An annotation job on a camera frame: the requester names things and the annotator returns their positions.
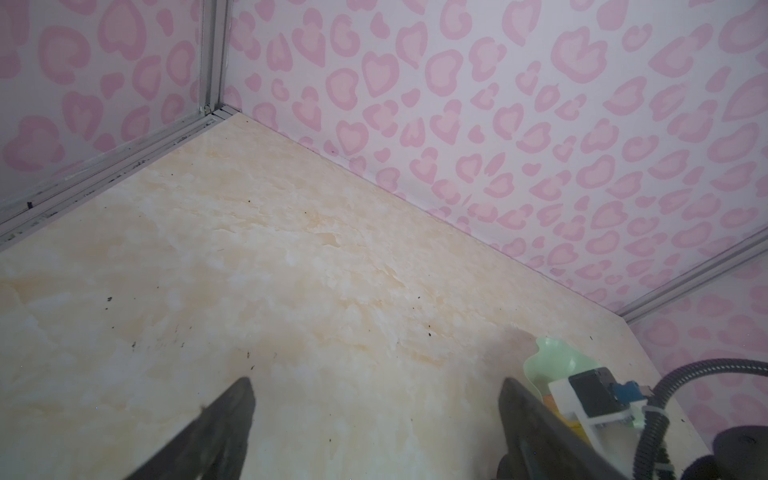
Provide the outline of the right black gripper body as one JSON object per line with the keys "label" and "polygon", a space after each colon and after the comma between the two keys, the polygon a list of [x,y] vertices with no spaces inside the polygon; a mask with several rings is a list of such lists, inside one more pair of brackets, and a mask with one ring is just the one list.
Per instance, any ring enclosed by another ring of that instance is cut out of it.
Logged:
{"label": "right black gripper body", "polygon": [[767,427],[734,427],[719,433],[712,454],[694,461],[681,479],[767,480],[767,461]]}

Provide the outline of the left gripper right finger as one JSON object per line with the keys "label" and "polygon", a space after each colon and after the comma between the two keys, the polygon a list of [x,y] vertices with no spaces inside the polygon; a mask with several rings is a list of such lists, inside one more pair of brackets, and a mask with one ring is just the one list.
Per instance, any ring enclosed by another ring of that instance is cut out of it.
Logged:
{"label": "left gripper right finger", "polygon": [[624,477],[518,380],[503,381],[498,408],[507,445],[497,467],[498,479]]}

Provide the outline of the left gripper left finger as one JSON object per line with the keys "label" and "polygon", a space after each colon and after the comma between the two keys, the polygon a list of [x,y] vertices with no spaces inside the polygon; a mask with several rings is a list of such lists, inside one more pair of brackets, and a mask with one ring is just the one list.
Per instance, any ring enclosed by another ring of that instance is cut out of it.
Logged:
{"label": "left gripper left finger", "polygon": [[237,379],[129,477],[238,479],[247,456],[255,408],[250,379]]}

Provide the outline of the yellow fake squash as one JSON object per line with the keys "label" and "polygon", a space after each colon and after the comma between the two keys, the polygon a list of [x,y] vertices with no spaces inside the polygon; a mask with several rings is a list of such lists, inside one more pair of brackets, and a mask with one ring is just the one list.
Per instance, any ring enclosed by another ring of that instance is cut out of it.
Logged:
{"label": "yellow fake squash", "polygon": [[563,422],[578,438],[590,445],[590,441],[586,435],[584,428],[578,420],[569,420],[564,417],[556,405],[556,402],[552,395],[544,395],[542,397],[544,405],[561,421]]}

